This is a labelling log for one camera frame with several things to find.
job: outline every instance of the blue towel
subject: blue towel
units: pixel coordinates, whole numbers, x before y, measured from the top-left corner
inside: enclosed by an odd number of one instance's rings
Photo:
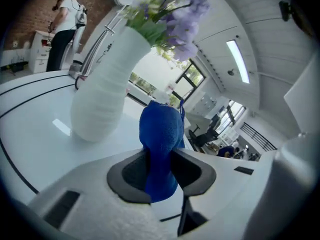
[[[171,172],[170,152],[184,148],[185,110],[180,102],[180,112],[173,107],[151,101],[143,110],[139,123],[139,138],[150,153],[150,171],[144,191],[152,203],[171,197],[178,186]]]

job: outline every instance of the black hair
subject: black hair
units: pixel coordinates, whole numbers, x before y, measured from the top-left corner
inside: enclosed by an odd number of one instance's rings
[[[56,10],[58,10],[59,8],[58,8],[58,3],[60,2],[61,0],[57,0],[56,1],[56,4],[55,4],[55,6],[54,7],[52,7],[52,11],[56,11]]]

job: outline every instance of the flower bouquet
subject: flower bouquet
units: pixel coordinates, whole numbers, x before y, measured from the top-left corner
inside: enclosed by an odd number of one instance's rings
[[[182,62],[196,55],[193,40],[209,9],[207,0],[136,0],[125,11],[126,26]]]

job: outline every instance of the white shirt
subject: white shirt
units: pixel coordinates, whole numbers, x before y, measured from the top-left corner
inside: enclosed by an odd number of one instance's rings
[[[68,9],[68,13],[64,19],[64,21],[58,25],[55,29],[55,33],[64,30],[76,30],[76,15],[80,8],[77,0],[63,0],[59,9],[65,7]]]
[[[234,143],[232,143],[231,146],[234,147],[235,149],[236,149],[237,147],[239,147],[238,141],[235,141]]]

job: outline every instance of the black chair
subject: black chair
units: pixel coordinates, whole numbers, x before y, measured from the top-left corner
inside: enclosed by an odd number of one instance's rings
[[[205,134],[201,134],[199,136],[196,136],[191,130],[189,130],[189,135],[192,142],[199,148],[208,142],[217,140],[219,136],[219,134],[212,127],[210,127]]]

